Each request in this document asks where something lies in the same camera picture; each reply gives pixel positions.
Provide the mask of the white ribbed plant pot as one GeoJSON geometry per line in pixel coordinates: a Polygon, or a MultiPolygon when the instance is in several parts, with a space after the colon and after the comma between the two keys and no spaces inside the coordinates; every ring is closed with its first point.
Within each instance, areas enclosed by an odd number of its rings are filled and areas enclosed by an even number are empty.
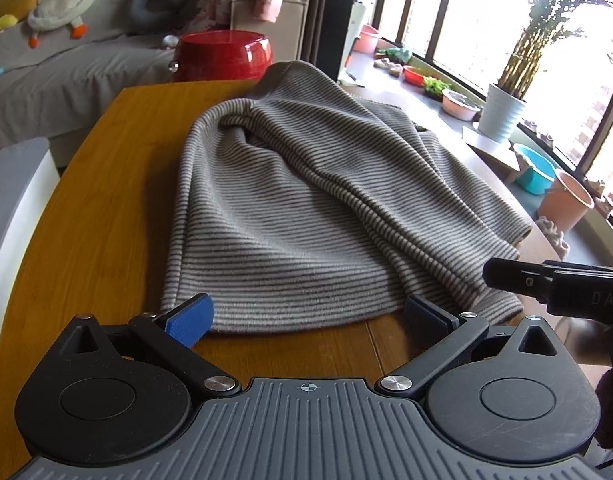
{"type": "Polygon", "coordinates": [[[523,100],[515,98],[497,84],[490,84],[478,131],[495,142],[508,140],[517,127],[525,106],[523,100]]]}

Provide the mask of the teal plastic basin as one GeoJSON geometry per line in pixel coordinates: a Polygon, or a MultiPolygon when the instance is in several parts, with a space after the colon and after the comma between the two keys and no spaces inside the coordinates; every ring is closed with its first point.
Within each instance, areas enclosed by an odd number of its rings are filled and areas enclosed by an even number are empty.
{"type": "Polygon", "coordinates": [[[515,143],[513,151],[519,165],[519,174],[515,177],[515,183],[529,194],[544,195],[556,179],[554,165],[527,145],[515,143]]]}

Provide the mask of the red glossy round stool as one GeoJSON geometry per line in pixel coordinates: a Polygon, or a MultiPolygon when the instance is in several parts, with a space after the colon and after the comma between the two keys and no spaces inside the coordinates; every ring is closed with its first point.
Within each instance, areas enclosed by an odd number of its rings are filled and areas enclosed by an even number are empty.
{"type": "Polygon", "coordinates": [[[247,30],[209,30],[184,35],[169,64],[174,82],[252,80],[273,63],[270,39],[247,30]]]}

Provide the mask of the red plastic basin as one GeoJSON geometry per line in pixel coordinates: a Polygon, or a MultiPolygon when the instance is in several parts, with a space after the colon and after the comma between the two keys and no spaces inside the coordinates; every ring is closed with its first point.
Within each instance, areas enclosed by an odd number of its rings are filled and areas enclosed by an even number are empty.
{"type": "Polygon", "coordinates": [[[416,67],[405,65],[403,67],[403,77],[404,81],[408,84],[413,84],[413,86],[418,88],[424,87],[426,76],[416,67]]]}

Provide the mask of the pink basin far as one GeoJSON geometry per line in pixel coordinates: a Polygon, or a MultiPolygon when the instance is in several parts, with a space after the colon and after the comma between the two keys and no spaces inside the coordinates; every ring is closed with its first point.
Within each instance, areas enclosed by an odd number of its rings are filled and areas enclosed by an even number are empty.
{"type": "Polygon", "coordinates": [[[353,51],[373,55],[380,39],[380,33],[371,25],[363,25],[360,35],[355,39],[353,51]]]}

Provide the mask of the pink metal bowl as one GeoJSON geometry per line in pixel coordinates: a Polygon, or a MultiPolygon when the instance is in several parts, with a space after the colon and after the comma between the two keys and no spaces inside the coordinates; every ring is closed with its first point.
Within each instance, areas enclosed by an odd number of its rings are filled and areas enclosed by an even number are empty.
{"type": "Polygon", "coordinates": [[[462,122],[473,122],[481,112],[481,108],[467,96],[449,88],[442,91],[441,106],[445,113],[462,122]]]}

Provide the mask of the grey covered sofa bed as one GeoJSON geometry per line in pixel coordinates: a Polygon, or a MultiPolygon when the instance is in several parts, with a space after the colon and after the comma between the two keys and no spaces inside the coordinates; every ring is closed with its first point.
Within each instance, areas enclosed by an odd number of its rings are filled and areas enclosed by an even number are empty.
{"type": "Polygon", "coordinates": [[[22,25],[0,34],[0,149],[90,129],[123,89],[170,80],[173,52],[137,31],[129,2],[96,0],[79,40],[60,28],[31,49],[22,25]]]}

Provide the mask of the lucky bamboo plant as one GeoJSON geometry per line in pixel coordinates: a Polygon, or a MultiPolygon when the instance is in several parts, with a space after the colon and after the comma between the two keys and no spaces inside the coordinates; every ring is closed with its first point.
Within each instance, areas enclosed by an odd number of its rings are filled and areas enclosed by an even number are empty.
{"type": "Polygon", "coordinates": [[[613,0],[533,0],[529,24],[509,55],[497,88],[522,101],[538,73],[545,48],[558,40],[582,35],[581,29],[567,27],[581,6],[613,8],[613,0]]]}

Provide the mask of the grey neck pillow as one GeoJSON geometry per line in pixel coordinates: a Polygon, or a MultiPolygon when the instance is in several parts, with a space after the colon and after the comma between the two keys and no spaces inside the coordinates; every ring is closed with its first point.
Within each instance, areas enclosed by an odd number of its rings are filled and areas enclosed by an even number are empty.
{"type": "Polygon", "coordinates": [[[175,24],[188,0],[128,0],[126,12],[136,32],[157,32],[175,24]]]}

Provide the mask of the grey striped knit garment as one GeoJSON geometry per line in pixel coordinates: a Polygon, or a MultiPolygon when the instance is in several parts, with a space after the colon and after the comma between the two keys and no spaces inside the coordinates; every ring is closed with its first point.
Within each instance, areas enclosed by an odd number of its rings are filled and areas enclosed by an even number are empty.
{"type": "Polygon", "coordinates": [[[204,292],[224,333],[343,325],[413,296],[503,322],[523,306],[482,269],[530,230],[403,110],[278,63],[189,131],[161,307],[204,292]]]}

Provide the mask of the pink plastic bucket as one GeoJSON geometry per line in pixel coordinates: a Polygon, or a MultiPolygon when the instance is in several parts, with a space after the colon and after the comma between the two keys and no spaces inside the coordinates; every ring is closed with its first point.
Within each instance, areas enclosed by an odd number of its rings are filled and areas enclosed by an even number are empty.
{"type": "Polygon", "coordinates": [[[538,217],[568,233],[593,208],[594,200],[587,189],[568,172],[556,169],[555,179],[538,208],[538,217]]]}

